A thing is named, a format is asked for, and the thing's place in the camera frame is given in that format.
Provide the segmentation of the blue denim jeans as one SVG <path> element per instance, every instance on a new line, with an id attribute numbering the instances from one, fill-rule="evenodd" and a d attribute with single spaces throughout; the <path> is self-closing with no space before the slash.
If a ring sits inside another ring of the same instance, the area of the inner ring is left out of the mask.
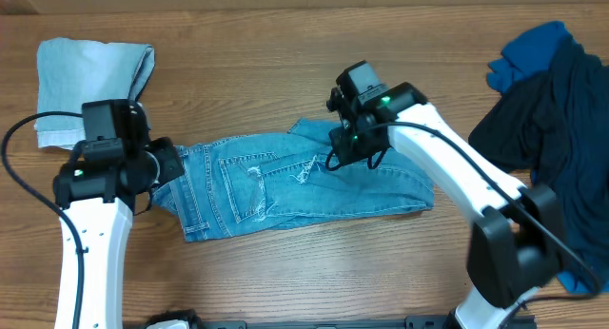
<path id="1" fill-rule="evenodd" d="M 185 173 L 154 190 L 153 202 L 179 219 L 188 242 L 433 207 L 431 179 L 393 149 L 374 169 L 360 161 L 327 170 L 337 162 L 333 128 L 301 119 L 285 133 L 181 146 Z"/>

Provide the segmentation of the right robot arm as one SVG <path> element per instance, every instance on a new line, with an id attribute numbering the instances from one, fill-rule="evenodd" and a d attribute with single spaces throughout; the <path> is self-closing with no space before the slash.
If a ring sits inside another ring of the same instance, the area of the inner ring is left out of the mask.
<path id="1" fill-rule="evenodd" d="M 438 185 L 471 226 L 466 269 L 473 288 L 445 319 L 447 328 L 510 328 L 518 308 L 565 263 L 563 218 L 546 185 L 526 187 L 483 158 L 409 83 L 388 87 L 361 61 L 336 79 L 326 103 L 339 127 L 331 156 L 344 167 L 375 169 L 389 149 Z"/>

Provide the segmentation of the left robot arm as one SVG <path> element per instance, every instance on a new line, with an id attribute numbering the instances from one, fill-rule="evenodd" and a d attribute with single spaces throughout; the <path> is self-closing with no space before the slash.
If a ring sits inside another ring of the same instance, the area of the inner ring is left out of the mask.
<path id="1" fill-rule="evenodd" d="M 58 328 L 120 328 L 124 264 L 138 195 L 184 175 L 168 137 L 151 140 L 142 106 L 82 106 L 85 138 L 53 180 L 63 241 Z"/>

